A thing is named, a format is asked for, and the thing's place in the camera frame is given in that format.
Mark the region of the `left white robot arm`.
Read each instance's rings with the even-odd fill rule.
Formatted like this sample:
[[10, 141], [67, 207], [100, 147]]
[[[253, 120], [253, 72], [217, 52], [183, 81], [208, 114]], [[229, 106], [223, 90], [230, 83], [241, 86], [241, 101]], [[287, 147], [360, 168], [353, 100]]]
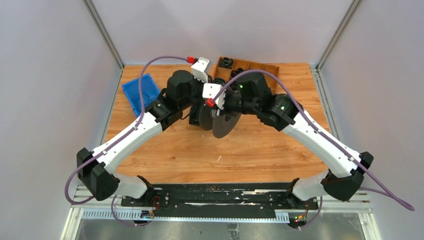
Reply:
[[149, 139], [162, 133], [183, 117], [183, 112], [198, 104], [203, 98], [205, 84], [211, 76], [203, 74], [204, 80], [186, 70], [177, 70], [139, 117], [115, 137], [93, 150], [82, 148], [76, 155], [78, 179], [97, 201], [114, 195], [134, 198], [140, 206], [153, 201], [154, 186], [142, 176], [116, 173], [118, 166], [131, 153]]

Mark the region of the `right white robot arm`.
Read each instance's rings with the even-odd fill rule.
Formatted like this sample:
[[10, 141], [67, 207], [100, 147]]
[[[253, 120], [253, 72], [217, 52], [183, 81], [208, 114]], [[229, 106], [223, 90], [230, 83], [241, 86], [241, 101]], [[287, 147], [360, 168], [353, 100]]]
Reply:
[[264, 125], [296, 139], [327, 166], [322, 173], [290, 183], [285, 200], [291, 208], [325, 195], [345, 202], [361, 189], [374, 157], [344, 145], [316, 123], [272, 73], [247, 70], [203, 97], [207, 105], [216, 104], [223, 113], [257, 116]]

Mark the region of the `black cable spool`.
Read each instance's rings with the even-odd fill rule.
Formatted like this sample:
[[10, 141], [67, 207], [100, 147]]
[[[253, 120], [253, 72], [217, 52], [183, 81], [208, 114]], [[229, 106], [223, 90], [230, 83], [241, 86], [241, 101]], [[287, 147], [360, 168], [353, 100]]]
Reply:
[[219, 114], [217, 107], [209, 107], [204, 104], [199, 112], [199, 126], [204, 131], [212, 131], [215, 138], [220, 139], [227, 136], [236, 126], [241, 113]]

